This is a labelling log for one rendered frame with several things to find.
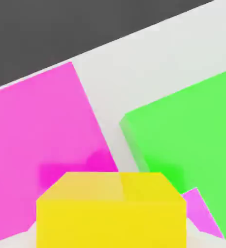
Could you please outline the small purple cube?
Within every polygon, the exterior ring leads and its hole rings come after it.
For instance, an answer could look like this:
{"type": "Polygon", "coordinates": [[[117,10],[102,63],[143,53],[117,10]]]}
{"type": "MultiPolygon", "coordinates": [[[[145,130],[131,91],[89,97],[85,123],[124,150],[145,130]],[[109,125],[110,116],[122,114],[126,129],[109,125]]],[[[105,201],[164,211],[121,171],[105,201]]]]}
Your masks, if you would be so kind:
{"type": "Polygon", "coordinates": [[[182,193],[182,197],[186,201],[187,218],[192,221],[197,229],[224,239],[199,190],[193,188],[182,193]]]}

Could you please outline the large pink box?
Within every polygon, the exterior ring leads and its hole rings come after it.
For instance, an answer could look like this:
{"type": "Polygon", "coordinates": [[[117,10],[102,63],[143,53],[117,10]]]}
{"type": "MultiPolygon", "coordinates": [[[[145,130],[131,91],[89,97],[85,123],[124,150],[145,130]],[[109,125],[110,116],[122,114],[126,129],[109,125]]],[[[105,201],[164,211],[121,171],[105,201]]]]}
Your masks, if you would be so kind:
{"type": "Polygon", "coordinates": [[[0,89],[0,240],[33,225],[68,171],[117,171],[70,62],[0,89]]]}

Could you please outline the small yellow cube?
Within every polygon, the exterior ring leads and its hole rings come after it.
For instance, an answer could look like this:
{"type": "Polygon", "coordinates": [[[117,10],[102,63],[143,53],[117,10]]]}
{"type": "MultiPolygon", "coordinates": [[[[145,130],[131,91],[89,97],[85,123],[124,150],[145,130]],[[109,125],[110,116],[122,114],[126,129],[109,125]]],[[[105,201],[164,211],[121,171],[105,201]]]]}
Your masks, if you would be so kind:
{"type": "Polygon", "coordinates": [[[36,202],[36,248],[186,248],[186,202],[159,172],[68,172],[36,202]]]}

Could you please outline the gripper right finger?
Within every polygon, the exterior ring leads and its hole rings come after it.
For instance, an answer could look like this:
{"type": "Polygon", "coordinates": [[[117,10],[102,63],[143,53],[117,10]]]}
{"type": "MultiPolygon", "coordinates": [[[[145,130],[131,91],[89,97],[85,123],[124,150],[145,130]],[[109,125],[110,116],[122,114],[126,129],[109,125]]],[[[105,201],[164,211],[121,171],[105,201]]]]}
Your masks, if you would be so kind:
{"type": "Polygon", "coordinates": [[[186,248],[211,248],[218,240],[211,234],[199,231],[189,218],[186,219],[186,234],[186,248]]]}

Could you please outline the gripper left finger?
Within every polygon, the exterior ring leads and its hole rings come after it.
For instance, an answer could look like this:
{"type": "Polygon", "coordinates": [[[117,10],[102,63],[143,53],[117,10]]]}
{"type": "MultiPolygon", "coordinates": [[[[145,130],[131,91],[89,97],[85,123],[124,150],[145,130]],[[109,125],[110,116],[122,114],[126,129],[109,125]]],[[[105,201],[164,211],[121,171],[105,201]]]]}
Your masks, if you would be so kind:
{"type": "Polygon", "coordinates": [[[26,232],[14,235],[10,248],[36,248],[36,222],[26,232]]]}

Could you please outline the large green box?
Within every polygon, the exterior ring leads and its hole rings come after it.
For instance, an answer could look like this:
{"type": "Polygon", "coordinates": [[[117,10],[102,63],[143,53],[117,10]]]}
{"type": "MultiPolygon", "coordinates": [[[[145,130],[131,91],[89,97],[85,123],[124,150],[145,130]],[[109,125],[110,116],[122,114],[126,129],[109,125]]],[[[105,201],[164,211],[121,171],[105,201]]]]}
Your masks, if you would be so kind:
{"type": "Polygon", "coordinates": [[[226,239],[226,71],[124,115],[120,127],[141,172],[197,188],[226,239]]]}

